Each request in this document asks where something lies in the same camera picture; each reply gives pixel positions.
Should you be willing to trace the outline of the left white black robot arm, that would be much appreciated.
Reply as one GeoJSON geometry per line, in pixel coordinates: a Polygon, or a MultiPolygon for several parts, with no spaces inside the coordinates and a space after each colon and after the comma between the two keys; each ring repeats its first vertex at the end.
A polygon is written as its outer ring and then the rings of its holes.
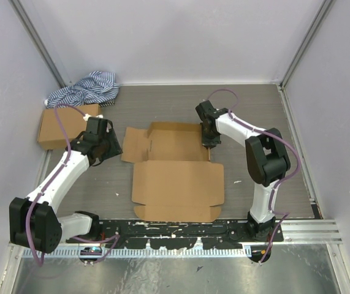
{"type": "Polygon", "coordinates": [[[85,211],[58,217],[57,210],[76,180],[90,167],[122,153],[114,130],[103,136],[82,132],[57,166],[26,198],[9,205],[10,242],[49,254],[59,243],[82,238],[95,243],[102,234],[99,217],[85,211]]]}

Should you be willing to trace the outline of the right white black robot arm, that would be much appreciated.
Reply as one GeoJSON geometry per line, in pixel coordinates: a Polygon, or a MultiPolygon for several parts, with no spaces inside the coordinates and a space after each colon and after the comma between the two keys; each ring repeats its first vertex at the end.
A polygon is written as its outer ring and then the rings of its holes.
{"type": "Polygon", "coordinates": [[[201,120],[202,146],[212,149],[225,135],[245,148],[248,173],[254,181],[254,196],[246,230],[254,241],[263,241],[275,224],[275,185],[286,176],[291,163],[278,129],[253,126],[226,108],[216,109],[208,101],[196,106],[201,120]]]}

